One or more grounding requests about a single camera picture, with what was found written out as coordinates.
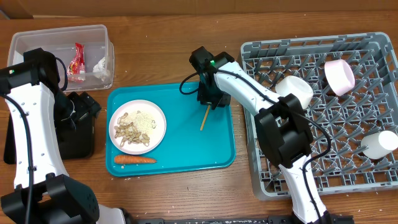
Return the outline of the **wooden chopstick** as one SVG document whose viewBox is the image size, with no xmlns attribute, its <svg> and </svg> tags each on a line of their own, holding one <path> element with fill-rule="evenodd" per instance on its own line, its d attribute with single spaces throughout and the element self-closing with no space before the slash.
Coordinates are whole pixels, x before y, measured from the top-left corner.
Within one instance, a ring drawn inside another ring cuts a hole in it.
<svg viewBox="0 0 398 224">
<path fill-rule="evenodd" d="M 207 108 L 206 108 L 206 111 L 205 111 L 205 115 L 203 117 L 203 121 L 202 121 L 201 126 L 200 126 L 200 131 L 202 131 L 204 126 L 205 126 L 206 119 L 208 117 L 208 113 L 210 112 L 210 109 L 211 109 L 211 105 L 208 105 Z"/>
</svg>

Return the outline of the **white bowl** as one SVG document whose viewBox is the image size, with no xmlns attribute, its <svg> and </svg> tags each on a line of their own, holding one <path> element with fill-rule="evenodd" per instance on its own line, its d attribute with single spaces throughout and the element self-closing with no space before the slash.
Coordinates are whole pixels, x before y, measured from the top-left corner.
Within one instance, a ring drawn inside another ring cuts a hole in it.
<svg viewBox="0 0 398 224">
<path fill-rule="evenodd" d="M 313 97 L 313 89 L 303 79 L 296 76 L 287 76 L 275 86 L 275 91 L 280 96 L 293 94 L 300 101 L 302 108 L 308 108 Z"/>
</svg>

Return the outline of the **pink bowl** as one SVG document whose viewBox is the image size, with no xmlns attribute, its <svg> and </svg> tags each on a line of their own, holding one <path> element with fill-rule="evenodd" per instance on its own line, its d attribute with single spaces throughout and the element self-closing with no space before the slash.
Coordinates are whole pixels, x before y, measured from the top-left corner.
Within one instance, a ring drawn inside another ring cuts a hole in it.
<svg viewBox="0 0 398 224">
<path fill-rule="evenodd" d="M 350 65 L 342 59 L 325 63 L 326 80 L 332 91 L 342 96 L 355 86 L 355 78 Z"/>
</svg>

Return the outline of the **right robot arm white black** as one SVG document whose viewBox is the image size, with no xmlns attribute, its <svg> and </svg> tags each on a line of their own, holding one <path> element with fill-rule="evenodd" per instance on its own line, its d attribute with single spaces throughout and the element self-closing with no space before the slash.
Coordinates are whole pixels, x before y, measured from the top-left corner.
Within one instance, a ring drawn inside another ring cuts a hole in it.
<svg viewBox="0 0 398 224">
<path fill-rule="evenodd" d="M 250 77 L 235 59 L 206 48 L 194 50 L 189 62 L 199 75 L 197 100 L 211 109 L 224 107 L 233 97 L 254 117 L 262 153 L 285 177 L 293 202 L 294 223 L 333 223 L 317 190 L 310 164 L 316 123 L 304 114 L 293 94 L 280 96 Z"/>
</svg>

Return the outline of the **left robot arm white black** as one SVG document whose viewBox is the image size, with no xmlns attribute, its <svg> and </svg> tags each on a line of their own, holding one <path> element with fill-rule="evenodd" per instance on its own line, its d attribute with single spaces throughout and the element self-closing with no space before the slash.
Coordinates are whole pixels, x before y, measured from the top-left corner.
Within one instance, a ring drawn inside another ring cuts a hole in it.
<svg viewBox="0 0 398 224">
<path fill-rule="evenodd" d="M 15 223 L 132 223 L 123 208 L 98 203 L 92 189 L 71 178 L 63 164 L 58 133 L 71 129 L 70 150 L 93 143 L 101 106 L 87 93 L 65 94 L 60 59 L 41 48 L 1 70 L 1 96 L 11 115 L 16 149 L 14 191 L 1 208 Z"/>
</svg>

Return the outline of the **orange carrot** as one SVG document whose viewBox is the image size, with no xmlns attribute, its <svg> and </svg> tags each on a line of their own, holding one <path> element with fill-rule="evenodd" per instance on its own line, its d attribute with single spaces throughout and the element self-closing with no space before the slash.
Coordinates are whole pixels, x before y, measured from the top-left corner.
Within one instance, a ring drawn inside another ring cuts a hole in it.
<svg viewBox="0 0 398 224">
<path fill-rule="evenodd" d="M 116 164 L 155 164 L 157 161 L 149 157 L 118 155 L 114 157 L 114 162 Z"/>
</svg>

